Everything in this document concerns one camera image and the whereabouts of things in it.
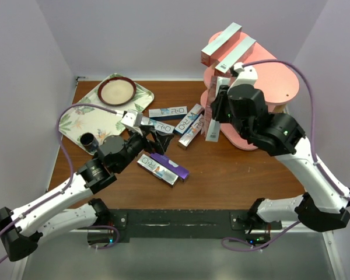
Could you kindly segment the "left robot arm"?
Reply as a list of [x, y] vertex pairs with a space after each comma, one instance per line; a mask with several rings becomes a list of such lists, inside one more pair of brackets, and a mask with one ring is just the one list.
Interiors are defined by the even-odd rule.
[[41, 226], [74, 203], [89, 198], [116, 181], [141, 152], [164, 154], [174, 134], [145, 126], [143, 134], [130, 132], [129, 138], [109, 136], [93, 157], [66, 182], [40, 198], [16, 209], [0, 209], [0, 240], [11, 262], [21, 260], [38, 247], [44, 237]]

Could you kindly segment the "red 3D toothpaste box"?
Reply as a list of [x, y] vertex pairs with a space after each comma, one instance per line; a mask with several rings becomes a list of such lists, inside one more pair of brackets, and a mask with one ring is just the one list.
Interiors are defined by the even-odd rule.
[[241, 35], [242, 26], [231, 23], [213, 41], [201, 50], [201, 63], [210, 67], [236, 43]]

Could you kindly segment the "silver R&O box front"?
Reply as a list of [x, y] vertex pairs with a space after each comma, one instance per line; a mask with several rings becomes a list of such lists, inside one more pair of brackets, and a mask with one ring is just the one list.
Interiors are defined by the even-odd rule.
[[146, 154], [141, 155], [137, 161], [137, 164], [170, 187], [174, 187], [179, 179], [177, 174], [173, 173], [168, 168], [164, 167], [162, 164], [153, 160]]

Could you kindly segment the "purple toothpaste box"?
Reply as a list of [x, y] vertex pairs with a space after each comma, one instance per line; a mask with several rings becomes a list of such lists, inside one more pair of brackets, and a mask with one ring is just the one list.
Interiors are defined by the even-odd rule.
[[179, 179], [182, 182], [185, 182], [189, 178], [189, 175], [190, 175], [189, 170], [187, 170], [182, 165], [179, 165], [174, 161], [170, 160], [167, 156], [160, 155], [159, 153], [151, 153], [149, 156], [150, 158], [157, 161], [159, 164], [161, 164], [165, 168], [169, 169], [171, 172], [178, 175]]

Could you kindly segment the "dark red toothpaste box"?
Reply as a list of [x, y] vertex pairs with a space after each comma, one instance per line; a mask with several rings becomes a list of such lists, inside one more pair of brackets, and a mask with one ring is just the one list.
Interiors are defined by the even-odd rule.
[[218, 142], [221, 125], [212, 118], [211, 103], [216, 99], [220, 86], [228, 86], [229, 82], [230, 79], [225, 77], [213, 76], [211, 78], [210, 86], [206, 94], [204, 125], [201, 130], [201, 134], [204, 135], [206, 141]]

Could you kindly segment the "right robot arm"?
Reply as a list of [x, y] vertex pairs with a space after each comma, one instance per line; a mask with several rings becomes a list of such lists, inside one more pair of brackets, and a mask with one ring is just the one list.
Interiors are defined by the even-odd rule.
[[213, 120], [231, 124], [248, 144], [285, 165], [305, 190], [293, 198], [257, 199], [248, 211], [252, 228], [282, 220], [300, 222], [316, 232], [347, 226], [350, 188], [320, 165], [305, 131], [291, 115], [270, 113], [263, 92], [248, 84], [220, 86], [211, 109]]

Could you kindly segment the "plain silver toothpaste box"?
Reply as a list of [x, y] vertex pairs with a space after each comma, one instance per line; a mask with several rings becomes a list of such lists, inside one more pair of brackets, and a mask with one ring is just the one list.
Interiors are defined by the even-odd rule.
[[256, 40], [250, 36], [242, 39], [228, 55], [214, 68], [215, 76], [229, 77], [230, 68], [236, 63], [244, 62], [253, 52]]

